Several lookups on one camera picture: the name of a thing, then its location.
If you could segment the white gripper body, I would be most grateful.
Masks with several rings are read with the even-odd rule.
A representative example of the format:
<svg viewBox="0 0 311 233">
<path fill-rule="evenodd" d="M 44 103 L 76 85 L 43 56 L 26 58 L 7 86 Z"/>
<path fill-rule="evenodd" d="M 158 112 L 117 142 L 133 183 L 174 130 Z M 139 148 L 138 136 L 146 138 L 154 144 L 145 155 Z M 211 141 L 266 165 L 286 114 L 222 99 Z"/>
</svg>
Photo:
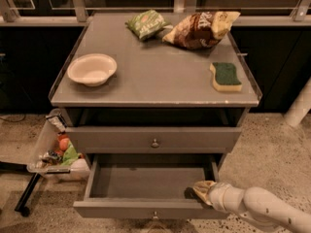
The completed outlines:
<svg viewBox="0 0 311 233">
<path fill-rule="evenodd" d="M 246 212 L 244 205 L 245 190 L 229 183 L 216 183 L 208 192 L 212 207 L 222 213 L 241 215 Z"/>
</svg>

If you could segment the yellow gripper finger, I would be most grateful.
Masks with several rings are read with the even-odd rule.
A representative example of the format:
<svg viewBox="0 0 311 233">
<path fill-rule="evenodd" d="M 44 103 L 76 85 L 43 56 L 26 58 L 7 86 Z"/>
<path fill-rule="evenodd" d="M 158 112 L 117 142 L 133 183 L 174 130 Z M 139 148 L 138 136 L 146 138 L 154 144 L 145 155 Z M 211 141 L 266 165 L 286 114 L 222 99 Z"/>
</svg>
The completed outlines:
<svg viewBox="0 0 311 233">
<path fill-rule="evenodd" d="M 209 191 L 216 182 L 214 181 L 201 181 L 196 182 L 193 185 L 193 191 L 195 194 L 207 205 L 211 206 L 212 202 L 209 197 Z"/>
</svg>

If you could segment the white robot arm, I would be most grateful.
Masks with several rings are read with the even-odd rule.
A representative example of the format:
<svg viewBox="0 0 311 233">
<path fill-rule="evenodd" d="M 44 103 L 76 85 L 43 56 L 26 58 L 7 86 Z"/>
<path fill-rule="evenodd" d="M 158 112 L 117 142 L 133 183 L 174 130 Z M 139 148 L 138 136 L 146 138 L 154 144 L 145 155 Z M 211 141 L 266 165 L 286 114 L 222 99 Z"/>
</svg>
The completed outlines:
<svg viewBox="0 0 311 233">
<path fill-rule="evenodd" d="M 283 116 L 249 116 L 225 182 L 198 182 L 193 190 L 221 213 L 239 216 L 262 231 L 283 227 L 311 233 L 310 85 Z"/>
</svg>

